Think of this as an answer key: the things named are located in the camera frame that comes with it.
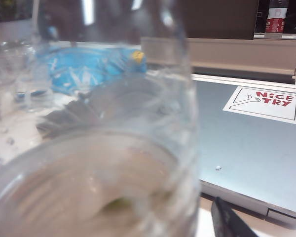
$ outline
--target red bottle label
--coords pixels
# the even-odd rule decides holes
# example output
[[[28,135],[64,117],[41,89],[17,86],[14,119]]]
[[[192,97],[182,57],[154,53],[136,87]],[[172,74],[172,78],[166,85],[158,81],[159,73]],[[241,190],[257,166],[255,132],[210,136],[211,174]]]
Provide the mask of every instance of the red bottle label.
[[[270,8],[266,21],[265,32],[282,33],[287,8]]]
[[[265,32],[268,33],[282,33],[284,29],[284,19],[273,18],[266,22]]]

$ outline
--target transparent container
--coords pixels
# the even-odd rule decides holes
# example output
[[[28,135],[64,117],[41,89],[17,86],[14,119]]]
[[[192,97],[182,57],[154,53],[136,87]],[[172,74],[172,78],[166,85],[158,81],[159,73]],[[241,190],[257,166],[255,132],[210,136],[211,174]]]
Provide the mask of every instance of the transparent container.
[[[0,236],[195,235],[198,111],[178,9],[34,1],[24,64],[0,63]]]

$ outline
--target nice try sticker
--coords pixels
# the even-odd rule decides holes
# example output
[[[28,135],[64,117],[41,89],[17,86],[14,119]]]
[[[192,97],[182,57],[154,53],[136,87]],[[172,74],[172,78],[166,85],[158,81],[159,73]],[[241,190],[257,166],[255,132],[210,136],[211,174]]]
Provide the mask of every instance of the nice try sticker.
[[[296,94],[239,86],[223,110],[296,124]]]

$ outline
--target silver laptop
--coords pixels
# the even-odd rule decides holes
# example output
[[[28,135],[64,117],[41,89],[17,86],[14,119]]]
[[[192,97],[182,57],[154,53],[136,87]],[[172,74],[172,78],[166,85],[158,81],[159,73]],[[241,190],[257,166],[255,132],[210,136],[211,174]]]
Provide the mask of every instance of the silver laptop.
[[[296,124],[223,111],[237,86],[196,85],[202,192],[296,226]]]

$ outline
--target white desk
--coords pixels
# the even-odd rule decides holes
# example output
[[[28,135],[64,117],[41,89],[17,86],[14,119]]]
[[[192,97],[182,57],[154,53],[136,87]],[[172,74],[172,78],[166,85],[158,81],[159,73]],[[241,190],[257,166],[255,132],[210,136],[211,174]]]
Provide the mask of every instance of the white desk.
[[[198,231],[196,237],[214,237],[214,227],[211,215],[212,202],[201,198]],[[296,237],[296,230],[289,230],[257,217],[235,211],[237,215],[254,230],[259,237]]]

